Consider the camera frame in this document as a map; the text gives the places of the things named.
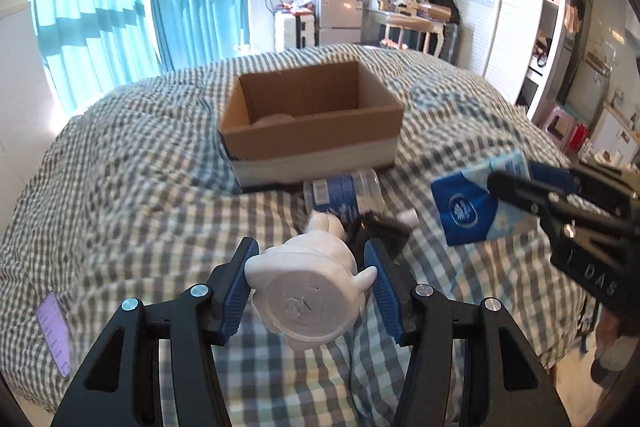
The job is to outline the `white vanity table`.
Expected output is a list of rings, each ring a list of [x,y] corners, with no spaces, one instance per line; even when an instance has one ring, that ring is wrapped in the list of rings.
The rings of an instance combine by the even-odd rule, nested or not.
[[[380,41],[382,46],[402,49],[405,46],[405,32],[413,30],[424,35],[422,52],[440,57],[445,40],[444,29],[451,20],[451,10],[446,6],[420,3],[416,15],[370,10],[369,17],[384,27],[384,38]]]

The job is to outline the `brown cardboard box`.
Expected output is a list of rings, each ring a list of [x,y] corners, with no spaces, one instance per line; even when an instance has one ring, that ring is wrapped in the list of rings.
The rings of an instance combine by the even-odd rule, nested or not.
[[[359,61],[239,76],[218,126],[243,190],[393,165],[404,106]]]

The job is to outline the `small silver fridge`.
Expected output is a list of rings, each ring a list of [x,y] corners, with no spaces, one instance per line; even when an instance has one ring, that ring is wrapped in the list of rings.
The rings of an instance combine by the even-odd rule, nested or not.
[[[318,45],[360,43],[362,0],[316,0]]]

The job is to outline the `clear plastic jar blue label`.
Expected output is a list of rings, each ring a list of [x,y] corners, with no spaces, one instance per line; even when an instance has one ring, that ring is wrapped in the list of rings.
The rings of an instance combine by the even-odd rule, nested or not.
[[[382,212],[385,206],[380,180],[371,168],[306,181],[303,195],[308,212],[332,213],[345,222],[369,211]]]

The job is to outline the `white figurine bottle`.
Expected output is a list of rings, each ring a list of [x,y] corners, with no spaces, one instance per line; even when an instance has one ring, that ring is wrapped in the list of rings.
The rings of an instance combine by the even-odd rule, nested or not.
[[[358,269],[345,237],[337,217],[315,211],[302,234],[245,262],[253,307],[294,351],[337,340],[366,304],[378,269]]]

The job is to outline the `white suitcase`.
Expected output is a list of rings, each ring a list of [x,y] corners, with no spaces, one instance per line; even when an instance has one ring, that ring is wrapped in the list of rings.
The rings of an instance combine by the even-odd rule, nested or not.
[[[280,11],[274,14],[274,50],[305,49],[316,45],[314,13],[308,10]]]

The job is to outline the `white tube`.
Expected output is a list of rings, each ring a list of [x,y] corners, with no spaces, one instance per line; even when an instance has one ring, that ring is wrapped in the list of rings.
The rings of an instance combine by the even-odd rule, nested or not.
[[[419,225],[419,216],[414,209],[401,211],[396,216],[396,219],[403,225],[407,225],[407,227],[412,229]]]

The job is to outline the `blue tissue pack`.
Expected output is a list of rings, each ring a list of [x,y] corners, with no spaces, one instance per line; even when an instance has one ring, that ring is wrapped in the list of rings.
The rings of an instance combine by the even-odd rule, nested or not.
[[[530,178],[521,150],[477,161],[431,183],[431,191],[448,246],[459,246],[535,231],[538,219],[488,191],[488,176],[497,170]]]

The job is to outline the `black square object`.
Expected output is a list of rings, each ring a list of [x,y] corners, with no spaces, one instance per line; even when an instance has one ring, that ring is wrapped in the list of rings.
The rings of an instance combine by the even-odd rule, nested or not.
[[[390,259],[395,260],[408,243],[412,228],[392,217],[368,211],[360,215],[346,231],[346,245],[355,257],[359,270],[364,265],[364,247],[370,239],[379,239]]]

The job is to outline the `pink stool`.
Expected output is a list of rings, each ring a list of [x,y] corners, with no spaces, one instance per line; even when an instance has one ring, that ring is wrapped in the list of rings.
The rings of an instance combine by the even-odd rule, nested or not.
[[[548,135],[558,150],[565,152],[580,119],[571,110],[555,104],[542,121],[541,130]]]

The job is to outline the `white wardrobe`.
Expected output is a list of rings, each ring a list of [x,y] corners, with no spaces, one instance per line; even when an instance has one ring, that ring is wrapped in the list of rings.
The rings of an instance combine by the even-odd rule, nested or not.
[[[480,75],[534,119],[566,36],[566,0],[454,0],[460,12],[454,65]]]

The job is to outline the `checkered bed quilt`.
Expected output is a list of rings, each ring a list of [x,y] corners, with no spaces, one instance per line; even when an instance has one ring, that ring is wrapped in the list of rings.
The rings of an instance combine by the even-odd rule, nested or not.
[[[232,58],[122,87],[73,118],[44,154],[1,239],[1,372],[48,411],[68,381],[36,319],[49,295],[82,361],[122,300],[175,298],[227,261],[240,240],[280,244],[305,224],[297,192],[243,193],[217,133],[247,72],[357,61],[404,103],[385,207],[419,226],[400,260],[421,283],[477,303],[498,298],[545,366],[590,324],[593,299],[550,263],[543,231],[450,247],[431,182],[520,150],[553,166],[564,156],[480,76],[419,52],[339,44]]]

